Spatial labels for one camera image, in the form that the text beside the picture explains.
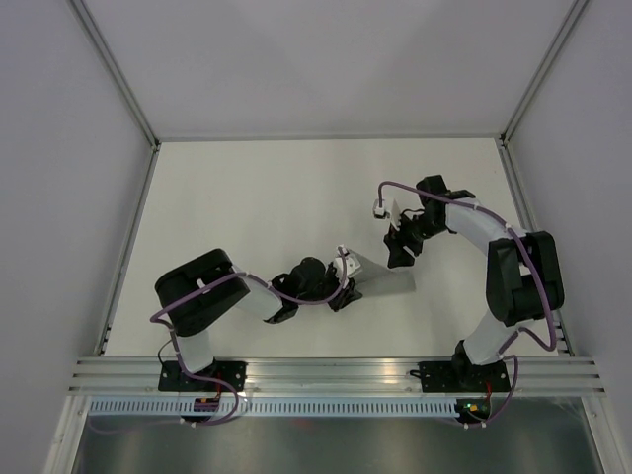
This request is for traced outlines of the grey cloth napkin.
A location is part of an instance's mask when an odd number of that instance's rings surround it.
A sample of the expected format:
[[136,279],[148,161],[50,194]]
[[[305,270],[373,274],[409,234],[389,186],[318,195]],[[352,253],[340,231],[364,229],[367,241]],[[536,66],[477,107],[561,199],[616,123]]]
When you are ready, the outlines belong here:
[[355,264],[351,279],[363,297],[402,295],[417,290],[410,271],[390,270],[354,250],[350,250],[349,257]]

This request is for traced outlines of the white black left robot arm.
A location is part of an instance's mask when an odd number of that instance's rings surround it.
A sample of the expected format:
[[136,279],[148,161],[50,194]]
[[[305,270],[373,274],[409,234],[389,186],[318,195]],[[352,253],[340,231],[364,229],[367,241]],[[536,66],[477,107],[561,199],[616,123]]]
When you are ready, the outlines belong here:
[[167,328],[182,380],[195,391],[215,379],[209,328],[233,309],[270,325],[293,318],[303,306],[337,312],[361,299],[356,289],[360,257],[344,246],[329,264],[306,257],[291,271],[264,280],[239,269],[228,254],[212,250],[161,276],[154,285],[161,309],[150,322]]

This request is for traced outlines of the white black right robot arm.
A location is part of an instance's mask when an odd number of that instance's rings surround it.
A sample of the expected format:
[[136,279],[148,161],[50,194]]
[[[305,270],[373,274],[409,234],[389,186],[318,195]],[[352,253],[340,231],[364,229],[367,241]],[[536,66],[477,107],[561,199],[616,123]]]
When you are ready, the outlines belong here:
[[449,189],[440,175],[421,179],[410,191],[421,204],[413,216],[383,194],[373,205],[374,217],[388,223],[383,242],[389,269],[411,267],[425,242],[442,233],[465,238],[486,258],[487,311],[474,332],[455,347],[450,361],[453,383],[463,390],[476,388],[485,380],[486,368],[501,363],[521,334],[543,350],[555,351],[555,337],[543,340],[531,328],[532,322],[543,320],[554,334],[552,313],[565,300],[553,236],[512,226],[473,193]]

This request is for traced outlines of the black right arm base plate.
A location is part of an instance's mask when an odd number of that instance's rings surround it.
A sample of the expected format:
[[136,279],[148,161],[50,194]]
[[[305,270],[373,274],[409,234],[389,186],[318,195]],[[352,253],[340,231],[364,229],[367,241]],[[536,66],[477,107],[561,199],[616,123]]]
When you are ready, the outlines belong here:
[[501,361],[462,369],[447,360],[421,361],[418,371],[424,393],[506,393],[511,388],[507,367]]

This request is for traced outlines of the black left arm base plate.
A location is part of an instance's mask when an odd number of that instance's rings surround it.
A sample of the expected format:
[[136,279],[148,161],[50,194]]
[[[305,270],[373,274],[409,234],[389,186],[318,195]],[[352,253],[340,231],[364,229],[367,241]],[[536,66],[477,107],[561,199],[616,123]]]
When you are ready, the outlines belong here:
[[186,375],[177,361],[162,363],[158,381],[159,392],[228,393],[232,387],[240,392],[246,381],[245,361],[220,360],[194,375]]

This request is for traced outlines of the aluminium frame rail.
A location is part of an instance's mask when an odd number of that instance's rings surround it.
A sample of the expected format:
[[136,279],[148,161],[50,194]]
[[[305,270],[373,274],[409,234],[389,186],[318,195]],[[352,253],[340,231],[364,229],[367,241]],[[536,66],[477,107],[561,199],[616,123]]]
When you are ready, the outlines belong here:
[[[466,391],[440,375],[428,374],[429,365],[442,360],[394,358],[250,358],[232,384],[249,394],[281,396],[476,396],[486,393],[481,382]],[[605,386],[589,357],[522,357],[517,367],[492,383],[492,394],[514,387],[522,397],[603,396]],[[70,395],[153,395],[159,392],[162,365],[151,357],[82,357],[67,382]]]

